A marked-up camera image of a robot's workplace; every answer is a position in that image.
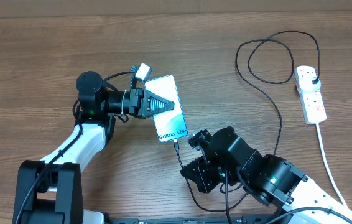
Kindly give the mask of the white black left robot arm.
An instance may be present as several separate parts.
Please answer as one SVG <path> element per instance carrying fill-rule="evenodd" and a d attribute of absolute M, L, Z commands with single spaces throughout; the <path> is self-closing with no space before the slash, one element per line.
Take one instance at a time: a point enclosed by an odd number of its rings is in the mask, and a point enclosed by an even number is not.
<path fill-rule="evenodd" d="M 26 160 L 18 170 L 13 223 L 111 223 L 108 213 L 83 206 L 81 174 L 110 142 L 115 121 L 150 118 L 175 111 L 177 101 L 146 88 L 150 72 L 130 72 L 130 90 L 120 92 L 93 71 L 76 80 L 78 98 L 71 135 L 39 161 Z"/>

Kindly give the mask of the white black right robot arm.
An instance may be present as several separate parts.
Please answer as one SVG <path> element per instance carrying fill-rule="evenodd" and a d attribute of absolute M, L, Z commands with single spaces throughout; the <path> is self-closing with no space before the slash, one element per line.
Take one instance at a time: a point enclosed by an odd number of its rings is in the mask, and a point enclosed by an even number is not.
<path fill-rule="evenodd" d="M 304 171 L 272 154 L 261 155 L 231 126 L 214 135 L 199 130 L 188 137 L 201 157 L 185 165 L 181 175 L 201 193 L 218 184 L 241 184 L 259 203 L 277 212 L 268 223 L 352 223 L 352 210 L 327 194 Z"/>

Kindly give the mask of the blue Galaxy smartphone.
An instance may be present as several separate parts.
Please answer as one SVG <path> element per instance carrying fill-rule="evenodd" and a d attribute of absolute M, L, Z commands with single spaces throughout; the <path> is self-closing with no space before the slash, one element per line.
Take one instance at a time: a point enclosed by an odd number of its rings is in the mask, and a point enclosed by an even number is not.
<path fill-rule="evenodd" d="M 174 77 L 166 75 L 151 79 L 146 82 L 145 89 L 162 98 L 161 100 L 152 98 L 150 109 L 166 109 L 153 115 L 159 142 L 173 141 L 187 136 L 187 125 Z"/>

